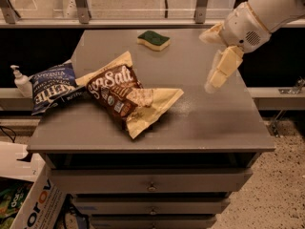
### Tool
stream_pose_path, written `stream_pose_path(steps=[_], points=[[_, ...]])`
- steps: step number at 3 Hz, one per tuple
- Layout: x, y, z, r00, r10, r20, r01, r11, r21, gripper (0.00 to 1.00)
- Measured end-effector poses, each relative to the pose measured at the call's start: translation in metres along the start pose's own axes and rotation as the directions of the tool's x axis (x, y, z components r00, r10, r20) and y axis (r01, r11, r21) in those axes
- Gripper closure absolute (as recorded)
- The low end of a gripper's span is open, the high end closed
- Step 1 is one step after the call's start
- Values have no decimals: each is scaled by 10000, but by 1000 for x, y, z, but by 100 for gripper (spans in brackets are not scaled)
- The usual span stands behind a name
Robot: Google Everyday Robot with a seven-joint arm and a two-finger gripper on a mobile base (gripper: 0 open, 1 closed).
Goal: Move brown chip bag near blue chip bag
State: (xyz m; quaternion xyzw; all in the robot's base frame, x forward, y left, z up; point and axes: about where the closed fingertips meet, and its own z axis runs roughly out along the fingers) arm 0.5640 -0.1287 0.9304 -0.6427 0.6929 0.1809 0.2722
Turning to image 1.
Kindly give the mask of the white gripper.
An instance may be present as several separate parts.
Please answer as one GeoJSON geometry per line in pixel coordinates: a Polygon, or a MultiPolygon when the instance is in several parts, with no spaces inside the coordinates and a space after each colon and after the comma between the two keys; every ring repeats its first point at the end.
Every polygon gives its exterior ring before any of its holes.
{"type": "Polygon", "coordinates": [[[244,53],[255,51],[268,42],[270,37],[271,33],[248,2],[235,8],[223,23],[219,22],[203,31],[199,35],[202,42],[230,46],[223,52],[216,52],[204,86],[205,91],[213,94],[220,89],[241,65],[244,53]]]}

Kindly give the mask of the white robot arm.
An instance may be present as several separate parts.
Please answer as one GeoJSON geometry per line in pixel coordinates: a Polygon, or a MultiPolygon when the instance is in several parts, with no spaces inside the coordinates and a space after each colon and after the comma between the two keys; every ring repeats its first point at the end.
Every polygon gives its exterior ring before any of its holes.
{"type": "Polygon", "coordinates": [[[248,0],[222,22],[202,32],[202,42],[226,47],[214,56],[205,91],[212,94],[220,89],[241,65],[245,53],[254,52],[283,25],[304,15],[304,0],[248,0]]]}

